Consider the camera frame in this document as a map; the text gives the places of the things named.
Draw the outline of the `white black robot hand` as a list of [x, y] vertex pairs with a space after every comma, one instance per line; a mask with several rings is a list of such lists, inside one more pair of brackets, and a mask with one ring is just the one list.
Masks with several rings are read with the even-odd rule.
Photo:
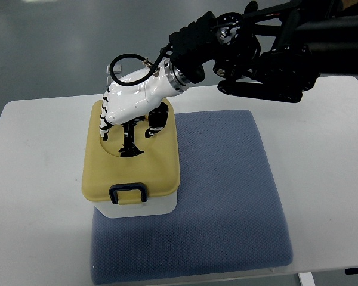
[[142, 83], [122, 86], [112, 82], [103, 94], [100, 136], [106, 141], [110, 128], [136, 117], [146, 115], [159, 107], [166, 97], [179, 95], [187, 90], [190, 81], [169, 59], [163, 59], [157, 71]]

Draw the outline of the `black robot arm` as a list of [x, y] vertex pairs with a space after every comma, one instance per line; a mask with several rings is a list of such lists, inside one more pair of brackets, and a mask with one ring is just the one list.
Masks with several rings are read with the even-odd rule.
[[289, 1], [219, 17], [207, 12], [161, 53], [180, 79], [204, 80], [214, 61], [227, 95], [298, 103], [321, 74], [358, 75], [358, 1]]

